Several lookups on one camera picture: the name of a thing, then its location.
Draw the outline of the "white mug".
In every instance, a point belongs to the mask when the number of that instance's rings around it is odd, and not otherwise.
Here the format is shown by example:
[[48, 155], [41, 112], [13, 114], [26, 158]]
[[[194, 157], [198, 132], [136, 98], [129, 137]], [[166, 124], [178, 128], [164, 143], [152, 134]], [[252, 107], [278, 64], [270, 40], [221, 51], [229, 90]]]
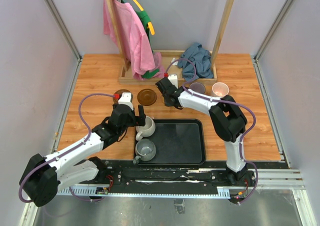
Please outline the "white mug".
[[155, 132], [155, 129], [156, 129], [156, 125], [154, 120], [151, 117], [146, 116], [145, 125], [135, 127], [135, 130], [136, 130], [135, 140], [140, 141], [143, 138], [150, 137]]

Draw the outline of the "plain brown wooden coaster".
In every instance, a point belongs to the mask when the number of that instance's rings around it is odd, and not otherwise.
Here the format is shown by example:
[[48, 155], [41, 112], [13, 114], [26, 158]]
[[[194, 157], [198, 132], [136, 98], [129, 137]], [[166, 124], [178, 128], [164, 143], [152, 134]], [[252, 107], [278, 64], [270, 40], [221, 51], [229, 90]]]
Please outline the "plain brown wooden coaster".
[[156, 102], [157, 94], [154, 90], [150, 88], [145, 88], [138, 93], [137, 100], [140, 105], [151, 106]]

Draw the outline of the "purple mug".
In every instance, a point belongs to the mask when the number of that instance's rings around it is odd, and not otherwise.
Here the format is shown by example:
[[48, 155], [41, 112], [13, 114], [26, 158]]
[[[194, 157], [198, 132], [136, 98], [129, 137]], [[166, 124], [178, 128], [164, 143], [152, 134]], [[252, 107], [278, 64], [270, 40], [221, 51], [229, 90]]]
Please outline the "purple mug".
[[191, 83], [188, 89], [199, 94], [205, 94], [206, 92], [206, 87], [200, 82]]

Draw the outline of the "grey mug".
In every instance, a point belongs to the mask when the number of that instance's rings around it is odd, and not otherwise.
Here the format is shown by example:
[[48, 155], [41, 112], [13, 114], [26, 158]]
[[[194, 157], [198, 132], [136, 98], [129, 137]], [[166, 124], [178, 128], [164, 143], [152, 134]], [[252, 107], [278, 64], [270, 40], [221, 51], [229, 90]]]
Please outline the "grey mug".
[[141, 139], [137, 142], [135, 145], [135, 157], [133, 159], [133, 164], [138, 164], [140, 161], [150, 161], [152, 160], [156, 155], [156, 146], [155, 144], [147, 139]]

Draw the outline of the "pink mug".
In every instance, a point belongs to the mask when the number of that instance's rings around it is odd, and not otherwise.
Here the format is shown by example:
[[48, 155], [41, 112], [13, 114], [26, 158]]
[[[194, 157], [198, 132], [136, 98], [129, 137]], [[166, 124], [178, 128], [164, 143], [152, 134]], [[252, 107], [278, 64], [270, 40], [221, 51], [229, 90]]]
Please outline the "pink mug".
[[229, 94], [229, 87], [223, 83], [223, 82], [216, 82], [215, 84], [212, 85], [211, 87], [211, 93], [210, 95], [212, 97], [219, 97], [223, 98], [226, 95]]

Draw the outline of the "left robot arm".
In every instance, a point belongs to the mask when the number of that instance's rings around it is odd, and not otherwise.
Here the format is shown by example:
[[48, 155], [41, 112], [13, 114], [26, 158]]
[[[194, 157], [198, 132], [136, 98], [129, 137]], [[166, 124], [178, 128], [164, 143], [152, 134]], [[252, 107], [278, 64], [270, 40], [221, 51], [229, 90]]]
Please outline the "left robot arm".
[[59, 191], [74, 184], [93, 180], [101, 184], [107, 179], [107, 171], [98, 160], [80, 161], [120, 141], [129, 127], [144, 126], [144, 107], [138, 105], [138, 115], [126, 104], [114, 104], [111, 116], [90, 129], [88, 134], [63, 150], [30, 158], [19, 181], [18, 196], [24, 203], [42, 207]]

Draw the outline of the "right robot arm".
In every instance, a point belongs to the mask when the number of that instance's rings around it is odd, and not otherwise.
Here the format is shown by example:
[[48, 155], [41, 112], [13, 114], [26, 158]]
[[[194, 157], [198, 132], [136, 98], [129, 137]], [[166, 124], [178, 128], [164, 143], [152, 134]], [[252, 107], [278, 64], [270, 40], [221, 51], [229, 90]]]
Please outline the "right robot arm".
[[234, 99], [222, 99], [197, 93], [186, 87], [177, 88], [167, 77], [155, 83], [167, 107], [193, 109], [210, 116], [216, 135], [224, 141], [227, 161], [226, 179], [232, 186], [240, 185], [248, 170], [243, 156], [243, 133], [248, 123]]

